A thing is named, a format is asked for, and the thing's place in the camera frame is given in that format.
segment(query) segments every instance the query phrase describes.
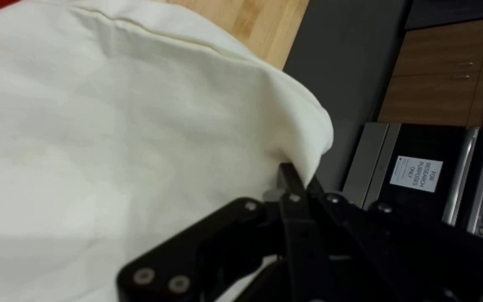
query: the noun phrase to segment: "white label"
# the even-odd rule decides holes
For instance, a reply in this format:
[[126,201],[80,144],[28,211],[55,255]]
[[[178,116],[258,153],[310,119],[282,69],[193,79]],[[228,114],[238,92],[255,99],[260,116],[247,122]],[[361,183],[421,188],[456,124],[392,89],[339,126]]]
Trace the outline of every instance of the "white label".
[[391,184],[434,193],[443,161],[397,156]]

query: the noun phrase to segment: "screw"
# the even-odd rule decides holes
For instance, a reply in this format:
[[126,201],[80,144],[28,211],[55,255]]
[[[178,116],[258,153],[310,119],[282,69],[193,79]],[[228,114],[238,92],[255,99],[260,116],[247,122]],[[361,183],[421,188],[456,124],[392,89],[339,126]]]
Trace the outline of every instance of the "screw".
[[134,273],[134,283],[149,285],[154,280],[156,272],[153,268],[141,268]]
[[255,211],[255,210],[257,210],[257,203],[247,201],[247,203],[245,203],[245,208],[247,208],[248,211]]
[[340,200],[337,198],[337,196],[332,196],[332,194],[327,194],[327,201],[330,201],[330,203],[339,203]]
[[392,213],[392,208],[387,206],[387,205],[384,205],[384,203],[381,203],[381,205],[377,206],[377,210],[382,211],[382,213]]
[[288,198],[292,203],[298,203],[298,201],[302,201],[302,198],[298,196],[298,194],[290,194],[290,198]]
[[174,275],[169,280],[169,290],[173,293],[184,293],[188,292],[189,285],[191,285],[191,280],[186,275]]

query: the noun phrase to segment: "black machine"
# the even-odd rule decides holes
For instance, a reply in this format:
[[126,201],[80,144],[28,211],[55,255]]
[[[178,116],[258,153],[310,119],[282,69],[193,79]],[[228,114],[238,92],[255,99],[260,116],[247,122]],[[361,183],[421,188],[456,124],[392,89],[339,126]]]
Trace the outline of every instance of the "black machine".
[[317,179],[305,189],[292,164],[263,203],[238,198],[127,263],[119,300],[215,300],[268,255],[238,302],[483,300],[483,238],[384,200],[361,210]]

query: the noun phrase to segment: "white cloth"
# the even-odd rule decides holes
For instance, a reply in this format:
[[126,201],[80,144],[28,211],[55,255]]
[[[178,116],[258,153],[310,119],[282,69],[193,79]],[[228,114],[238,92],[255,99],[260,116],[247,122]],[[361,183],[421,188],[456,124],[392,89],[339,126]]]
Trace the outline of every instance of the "white cloth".
[[114,302],[124,263],[330,144],[307,89],[181,7],[7,7],[0,302]]

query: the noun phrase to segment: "wooden surface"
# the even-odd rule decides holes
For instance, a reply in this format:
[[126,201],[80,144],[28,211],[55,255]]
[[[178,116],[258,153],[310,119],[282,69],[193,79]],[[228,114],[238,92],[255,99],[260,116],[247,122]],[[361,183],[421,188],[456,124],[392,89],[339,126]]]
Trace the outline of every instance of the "wooden surface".
[[282,69],[309,0],[166,0],[183,5],[233,37],[258,57]]
[[483,20],[409,32],[382,122],[483,124]]

